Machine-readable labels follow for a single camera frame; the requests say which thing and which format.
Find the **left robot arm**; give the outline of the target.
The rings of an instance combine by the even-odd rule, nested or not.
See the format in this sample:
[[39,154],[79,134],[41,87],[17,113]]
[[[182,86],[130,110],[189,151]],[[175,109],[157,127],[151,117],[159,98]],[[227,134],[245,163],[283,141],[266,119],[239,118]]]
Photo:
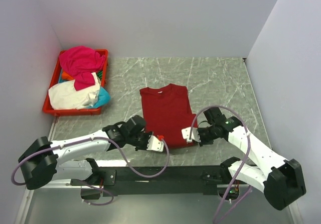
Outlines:
[[88,135],[49,141],[47,137],[36,139],[18,159],[28,190],[39,189],[49,182],[60,179],[79,179],[90,185],[96,184],[102,173],[96,161],[79,157],[122,149],[129,144],[135,150],[152,150],[152,131],[145,129],[146,121],[133,116],[128,121],[107,125]]

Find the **dark red t shirt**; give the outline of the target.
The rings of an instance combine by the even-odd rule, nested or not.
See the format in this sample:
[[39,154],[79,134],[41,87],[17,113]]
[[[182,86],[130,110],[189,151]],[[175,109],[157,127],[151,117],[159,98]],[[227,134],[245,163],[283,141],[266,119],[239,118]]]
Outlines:
[[170,149],[188,147],[182,129],[190,127],[196,115],[191,110],[186,86],[170,83],[158,89],[145,87],[139,92],[146,130],[163,136]]

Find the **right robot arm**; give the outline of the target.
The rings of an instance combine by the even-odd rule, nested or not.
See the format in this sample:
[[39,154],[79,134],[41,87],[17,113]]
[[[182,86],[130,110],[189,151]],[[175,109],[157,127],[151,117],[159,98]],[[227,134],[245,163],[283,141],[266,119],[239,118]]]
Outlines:
[[200,145],[215,139],[224,139],[244,153],[243,159],[231,157],[220,165],[224,183],[240,180],[261,191],[276,210],[283,210],[306,194],[301,164],[288,160],[267,147],[253,135],[236,114],[229,118],[221,112],[222,106],[210,106],[204,114],[208,127],[191,130],[189,137]]

